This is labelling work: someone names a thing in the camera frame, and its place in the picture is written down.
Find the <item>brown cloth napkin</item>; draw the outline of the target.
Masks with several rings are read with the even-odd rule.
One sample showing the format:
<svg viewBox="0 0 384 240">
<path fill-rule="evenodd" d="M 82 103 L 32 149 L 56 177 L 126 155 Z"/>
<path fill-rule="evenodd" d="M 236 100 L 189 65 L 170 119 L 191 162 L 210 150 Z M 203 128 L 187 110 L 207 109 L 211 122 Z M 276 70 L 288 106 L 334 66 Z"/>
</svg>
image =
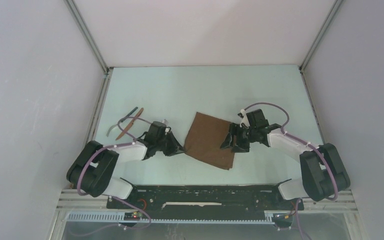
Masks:
<svg viewBox="0 0 384 240">
<path fill-rule="evenodd" d="M 223 170 L 233 167 L 235 154 L 221 149 L 230 122 L 197 112 L 184 142 L 185 154 Z"/>
</svg>

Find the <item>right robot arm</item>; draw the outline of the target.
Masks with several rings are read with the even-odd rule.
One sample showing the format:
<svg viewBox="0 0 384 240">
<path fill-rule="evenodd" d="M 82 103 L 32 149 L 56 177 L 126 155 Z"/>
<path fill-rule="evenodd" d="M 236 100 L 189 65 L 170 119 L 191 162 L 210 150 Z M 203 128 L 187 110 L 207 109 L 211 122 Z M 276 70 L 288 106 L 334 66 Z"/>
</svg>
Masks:
<svg viewBox="0 0 384 240">
<path fill-rule="evenodd" d="M 278 183 L 271 194 L 271 204 L 284 209 L 298 198 L 335 200 L 351 185 L 350 177 L 337 148 L 331 143 L 315 146 L 293 136 L 279 124 L 270 124 L 263 111 L 240 111 L 240 123 L 231 123 L 220 149 L 248 153 L 252 143 L 280 150 L 299 163 L 301 177 Z"/>
</svg>

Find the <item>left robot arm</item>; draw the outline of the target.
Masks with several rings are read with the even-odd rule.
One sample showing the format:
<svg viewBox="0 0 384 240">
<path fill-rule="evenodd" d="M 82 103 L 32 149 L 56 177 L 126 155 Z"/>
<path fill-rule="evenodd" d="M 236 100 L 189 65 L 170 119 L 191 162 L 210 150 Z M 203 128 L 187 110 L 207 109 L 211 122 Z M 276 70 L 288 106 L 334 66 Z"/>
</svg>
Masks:
<svg viewBox="0 0 384 240">
<path fill-rule="evenodd" d="M 185 149 L 171 127 L 154 121 L 139 138 L 128 143 L 104 146 L 95 140 L 89 141 L 68 169 L 66 179 L 81 196 L 116 197 L 125 208 L 133 208 L 138 202 L 136 186 L 114 176 L 116 165 L 144 161 L 157 152 L 172 157 L 185 153 Z"/>
</svg>

